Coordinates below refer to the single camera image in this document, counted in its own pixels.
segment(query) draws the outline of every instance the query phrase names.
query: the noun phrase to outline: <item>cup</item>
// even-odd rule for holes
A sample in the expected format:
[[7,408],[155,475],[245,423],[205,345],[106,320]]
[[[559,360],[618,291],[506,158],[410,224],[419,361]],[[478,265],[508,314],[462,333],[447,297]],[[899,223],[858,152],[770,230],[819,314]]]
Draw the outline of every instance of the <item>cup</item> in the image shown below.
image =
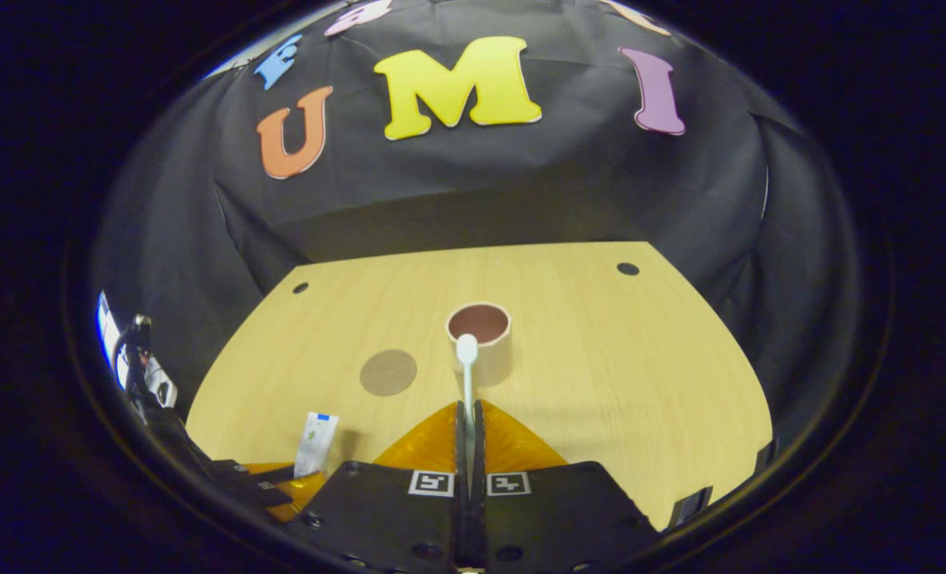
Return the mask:
[[451,342],[452,370],[459,385],[463,382],[463,364],[455,357],[459,337],[476,337],[477,360],[473,363],[473,386],[489,387],[501,383],[512,372],[512,316],[501,305],[478,302],[451,312],[444,330]]

